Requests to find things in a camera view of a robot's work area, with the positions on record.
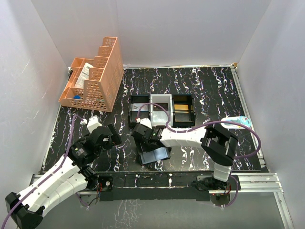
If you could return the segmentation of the black leather card holder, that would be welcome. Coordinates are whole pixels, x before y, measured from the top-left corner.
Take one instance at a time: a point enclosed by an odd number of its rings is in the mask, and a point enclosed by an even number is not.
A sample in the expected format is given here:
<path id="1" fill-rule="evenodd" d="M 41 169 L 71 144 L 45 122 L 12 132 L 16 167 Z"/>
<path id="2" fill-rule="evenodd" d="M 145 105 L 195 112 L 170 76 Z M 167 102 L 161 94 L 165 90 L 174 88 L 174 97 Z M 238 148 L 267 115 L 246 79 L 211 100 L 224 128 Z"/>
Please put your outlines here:
<path id="1" fill-rule="evenodd" d="M 146 165 L 154 162 L 159 163 L 161 160 L 170 159 L 170 157 L 170 153 L 163 150 L 163 147 L 160 147 L 153 151 L 148 151 L 139 155 L 139 162 L 141 165 Z"/>

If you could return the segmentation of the dark card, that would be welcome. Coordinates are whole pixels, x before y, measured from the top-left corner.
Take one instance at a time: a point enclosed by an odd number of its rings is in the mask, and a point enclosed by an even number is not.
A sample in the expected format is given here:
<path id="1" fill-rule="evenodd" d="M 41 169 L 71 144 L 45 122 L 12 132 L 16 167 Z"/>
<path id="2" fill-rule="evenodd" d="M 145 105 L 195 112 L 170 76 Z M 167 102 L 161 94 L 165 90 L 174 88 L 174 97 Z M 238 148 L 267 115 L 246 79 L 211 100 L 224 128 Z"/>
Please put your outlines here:
<path id="1" fill-rule="evenodd" d="M 154 111 L 169 111 L 169 104 L 168 103 L 156 103 L 153 105 Z"/>

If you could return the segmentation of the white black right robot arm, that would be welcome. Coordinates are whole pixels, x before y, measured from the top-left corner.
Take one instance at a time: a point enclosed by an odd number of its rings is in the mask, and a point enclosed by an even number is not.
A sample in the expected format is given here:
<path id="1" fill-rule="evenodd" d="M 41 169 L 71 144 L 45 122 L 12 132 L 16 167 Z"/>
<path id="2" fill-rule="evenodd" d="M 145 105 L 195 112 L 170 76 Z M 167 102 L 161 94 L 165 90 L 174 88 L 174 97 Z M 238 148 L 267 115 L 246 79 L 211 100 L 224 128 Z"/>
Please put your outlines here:
<path id="1" fill-rule="evenodd" d="M 191 131 L 185 128 L 169 130 L 165 126 L 148 127 L 137 124 L 133 131 L 141 165 L 170 159 L 174 146 L 203 149 L 214 161 L 211 177 L 193 182 L 201 190 L 225 190 L 234 163 L 238 137 L 220 124 L 212 124 Z"/>

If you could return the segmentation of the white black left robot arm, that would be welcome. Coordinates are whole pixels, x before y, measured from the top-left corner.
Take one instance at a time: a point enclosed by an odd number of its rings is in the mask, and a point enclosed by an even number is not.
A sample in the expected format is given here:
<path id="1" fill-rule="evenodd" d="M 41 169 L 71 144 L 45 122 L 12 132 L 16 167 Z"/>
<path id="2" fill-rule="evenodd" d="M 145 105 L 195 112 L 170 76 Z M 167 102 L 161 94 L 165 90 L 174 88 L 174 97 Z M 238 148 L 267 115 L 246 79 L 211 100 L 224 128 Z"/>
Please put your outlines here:
<path id="1" fill-rule="evenodd" d="M 8 216 L 20 229 L 37 228 L 43 217 L 65 199 L 84 189 L 96 188 L 99 176 L 90 163 L 121 142 L 113 124 L 97 125 L 68 147 L 68 152 L 32 185 L 6 196 Z"/>

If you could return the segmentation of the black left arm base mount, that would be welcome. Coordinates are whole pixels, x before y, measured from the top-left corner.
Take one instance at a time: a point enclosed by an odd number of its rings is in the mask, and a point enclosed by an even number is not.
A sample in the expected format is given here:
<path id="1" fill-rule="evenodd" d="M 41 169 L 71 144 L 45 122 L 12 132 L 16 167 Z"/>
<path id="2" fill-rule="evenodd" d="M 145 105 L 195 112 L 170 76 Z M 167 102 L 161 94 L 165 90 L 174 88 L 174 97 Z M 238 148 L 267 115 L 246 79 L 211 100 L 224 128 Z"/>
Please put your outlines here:
<path id="1" fill-rule="evenodd" d="M 99 176 L 98 177 L 98 192 L 111 192 L 113 189 L 113 177 Z"/>

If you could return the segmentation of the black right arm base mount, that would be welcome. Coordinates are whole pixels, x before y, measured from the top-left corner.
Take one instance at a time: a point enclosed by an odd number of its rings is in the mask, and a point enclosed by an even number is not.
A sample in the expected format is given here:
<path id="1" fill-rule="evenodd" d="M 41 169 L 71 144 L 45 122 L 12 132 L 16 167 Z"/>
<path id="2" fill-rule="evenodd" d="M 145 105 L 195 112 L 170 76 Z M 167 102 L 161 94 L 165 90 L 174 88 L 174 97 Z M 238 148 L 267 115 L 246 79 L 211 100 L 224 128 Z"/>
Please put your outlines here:
<path id="1" fill-rule="evenodd" d="M 223 194 L 241 189 L 239 178 L 236 175 L 230 175 L 227 181 L 217 180 L 213 176 L 198 176 L 190 186 L 199 191 L 220 191 Z"/>

